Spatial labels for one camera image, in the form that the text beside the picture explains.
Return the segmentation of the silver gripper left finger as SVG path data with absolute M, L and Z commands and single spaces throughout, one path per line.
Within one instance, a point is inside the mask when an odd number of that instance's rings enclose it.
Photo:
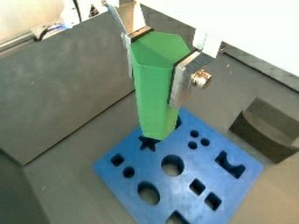
M 138 1 L 119 5 L 118 0 L 107 0 L 107 8 L 120 28 L 127 55 L 128 76 L 134 77 L 131 44 L 151 32 L 154 28 L 146 24 L 142 5 Z

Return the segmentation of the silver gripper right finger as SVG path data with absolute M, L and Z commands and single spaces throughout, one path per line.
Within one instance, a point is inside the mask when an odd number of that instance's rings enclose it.
M 195 87 L 206 88 L 211 83 L 211 75 L 206 66 L 216 59 L 222 40 L 206 31 L 196 30 L 192 46 L 195 49 L 176 62 L 172 74 L 172 87 L 168 104 L 178 109 L 191 98 Z

